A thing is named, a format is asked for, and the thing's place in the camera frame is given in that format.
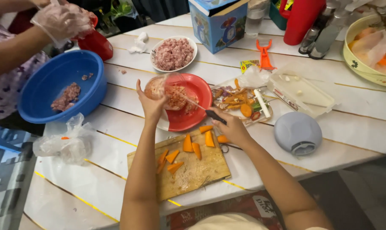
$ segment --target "hand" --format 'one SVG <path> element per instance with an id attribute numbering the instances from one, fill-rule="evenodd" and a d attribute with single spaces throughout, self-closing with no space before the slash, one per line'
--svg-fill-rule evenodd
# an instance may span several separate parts
<path id="1" fill-rule="evenodd" d="M 159 118 L 162 115 L 163 106 L 167 102 L 167 97 L 162 97 L 159 100 L 152 100 L 146 97 L 141 90 L 141 81 L 139 79 L 136 82 L 136 92 L 139 95 L 139 101 L 141 102 L 143 112 L 145 113 L 145 123 L 150 122 L 157 125 Z"/>
<path id="2" fill-rule="evenodd" d="M 44 8 L 51 3 L 51 0 L 30 0 L 37 7 Z"/>
<path id="3" fill-rule="evenodd" d="M 75 4 L 49 4 L 38 11 L 31 22 L 43 29 L 54 42 L 93 30 L 90 13 Z"/>
<path id="4" fill-rule="evenodd" d="M 233 144 L 242 146 L 247 144 L 249 140 L 252 140 L 252 137 L 248 133 L 240 118 L 226 112 L 222 112 L 218 108 L 210 107 L 208 109 L 214 111 L 227 122 L 227 125 L 225 125 L 217 120 L 211 121 Z"/>

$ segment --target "green container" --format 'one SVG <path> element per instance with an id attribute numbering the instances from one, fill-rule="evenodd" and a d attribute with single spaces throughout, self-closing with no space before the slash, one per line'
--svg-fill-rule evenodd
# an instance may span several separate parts
<path id="1" fill-rule="evenodd" d="M 278 29 L 286 30 L 288 20 L 287 18 L 281 16 L 280 10 L 275 6 L 277 2 L 278 0 L 271 0 L 269 16 L 271 20 L 277 25 Z"/>

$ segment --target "orange peeler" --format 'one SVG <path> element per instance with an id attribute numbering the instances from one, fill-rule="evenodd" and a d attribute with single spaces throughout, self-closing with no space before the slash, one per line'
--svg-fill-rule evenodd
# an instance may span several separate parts
<path id="1" fill-rule="evenodd" d="M 261 70 L 269 70 L 272 71 L 276 69 L 276 67 L 273 67 L 271 63 L 269 62 L 269 57 L 268 57 L 268 49 L 271 47 L 272 39 L 269 40 L 267 46 L 260 46 L 260 42 L 257 39 L 257 49 L 261 51 L 261 57 L 260 57 L 260 62 L 261 62 Z"/>

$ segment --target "black knife handle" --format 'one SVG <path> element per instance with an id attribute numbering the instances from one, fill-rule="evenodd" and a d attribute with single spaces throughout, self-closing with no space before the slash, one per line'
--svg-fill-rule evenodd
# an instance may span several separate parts
<path id="1" fill-rule="evenodd" d="M 211 110 L 205 110 L 205 111 L 207 116 L 227 125 L 227 122 L 223 118 L 219 117 L 219 115 L 217 115 L 214 111 L 211 111 Z"/>

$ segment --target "kitchen scale box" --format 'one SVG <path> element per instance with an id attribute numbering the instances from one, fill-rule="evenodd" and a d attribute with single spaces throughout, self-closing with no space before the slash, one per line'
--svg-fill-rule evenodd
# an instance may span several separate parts
<path id="1" fill-rule="evenodd" d="M 215 54 L 244 38 L 249 0 L 189 0 L 197 39 Z"/>

